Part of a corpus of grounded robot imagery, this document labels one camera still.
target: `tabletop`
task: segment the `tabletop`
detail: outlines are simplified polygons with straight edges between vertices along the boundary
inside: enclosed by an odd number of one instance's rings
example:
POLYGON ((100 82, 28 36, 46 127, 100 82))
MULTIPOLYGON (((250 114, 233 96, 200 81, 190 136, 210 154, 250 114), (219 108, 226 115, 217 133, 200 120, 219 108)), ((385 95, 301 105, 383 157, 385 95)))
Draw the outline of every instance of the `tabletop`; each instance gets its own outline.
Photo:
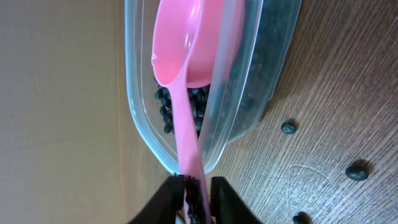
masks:
MULTIPOLYGON (((116 32, 128 220, 169 174, 131 118, 123 25, 116 32)), ((397 41, 398 1, 303 0, 272 101, 208 178, 226 177, 263 223, 291 223, 298 212, 313 223, 398 223, 397 41), (298 123, 296 133, 280 131, 287 119, 298 123), (354 161, 367 165, 368 179, 347 178, 354 161)))

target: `plastic container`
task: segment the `plastic container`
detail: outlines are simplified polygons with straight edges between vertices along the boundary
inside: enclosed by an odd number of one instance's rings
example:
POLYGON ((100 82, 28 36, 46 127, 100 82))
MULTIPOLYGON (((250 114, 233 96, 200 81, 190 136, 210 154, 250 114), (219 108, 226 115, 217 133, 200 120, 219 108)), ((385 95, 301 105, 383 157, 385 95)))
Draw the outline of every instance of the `plastic container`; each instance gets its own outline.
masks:
MULTIPOLYGON (((301 0, 245 0, 238 55, 231 64, 230 24, 236 0, 224 1, 223 21, 210 95, 199 137, 205 173, 219 161, 227 143, 244 136, 259 121, 274 92, 290 45, 301 0)), ((136 127, 160 163, 179 173, 173 134, 163 132, 157 84, 150 64, 159 0, 125 1, 127 96, 136 127)))

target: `spoon handle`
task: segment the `spoon handle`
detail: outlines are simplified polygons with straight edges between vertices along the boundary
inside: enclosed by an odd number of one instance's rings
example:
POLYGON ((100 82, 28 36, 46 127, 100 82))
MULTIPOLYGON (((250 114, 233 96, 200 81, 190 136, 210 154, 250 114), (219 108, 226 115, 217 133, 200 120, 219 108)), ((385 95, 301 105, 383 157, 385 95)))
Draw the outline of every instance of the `spoon handle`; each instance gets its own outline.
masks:
MULTIPOLYGON (((174 133, 177 142, 180 173, 189 175, 200 181, 200 191, 203 209, 206 215, 206 223, 211 223, 205 172, 203 169, 196 126, 187 93, 187 85, 185 84, 183 75, 179 75, 177 79, 179 79, 180 82, 174 80, 173 85, 169 88, 169 92, 172 97, 174 133)), ((185 217, 189 220, 186 200, 184 200, 184 206, 185 217)))

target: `wood grain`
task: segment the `wood grain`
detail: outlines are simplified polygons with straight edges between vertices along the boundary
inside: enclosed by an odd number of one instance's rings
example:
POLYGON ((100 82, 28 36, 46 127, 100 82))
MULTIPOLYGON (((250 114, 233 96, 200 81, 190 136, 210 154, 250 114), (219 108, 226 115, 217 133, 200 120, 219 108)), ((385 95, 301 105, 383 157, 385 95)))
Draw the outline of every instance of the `wood grain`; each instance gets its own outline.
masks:
MULTIPOLYGON (((303 0, 274 98, 208 178, 227 177, 264 223, 300 211, 314 223, 398 223, 397 39, 398 1, 303 0), (289 118, 300 124, 293 135, 280 131, 289 118), (373 167, 363 182, 345 176, 358 159, 373 167)), ((131 218, 167 173, 136 132, 124 74, 118 83, 131 218)))

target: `pink spoon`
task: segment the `pink spoon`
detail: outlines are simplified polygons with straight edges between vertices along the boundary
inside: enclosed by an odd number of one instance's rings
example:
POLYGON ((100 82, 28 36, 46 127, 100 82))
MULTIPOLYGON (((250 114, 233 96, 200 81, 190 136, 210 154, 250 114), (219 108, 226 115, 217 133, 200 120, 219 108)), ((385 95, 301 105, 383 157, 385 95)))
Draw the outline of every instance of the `pink spoon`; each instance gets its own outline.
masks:
POLYGON ((211 223, 210 207, 187 88, 211 82, 223 5, 224 0, 161 0, 152 43, 155 77, 172 97, 180 173, 200 181, 206 223, 211 223))

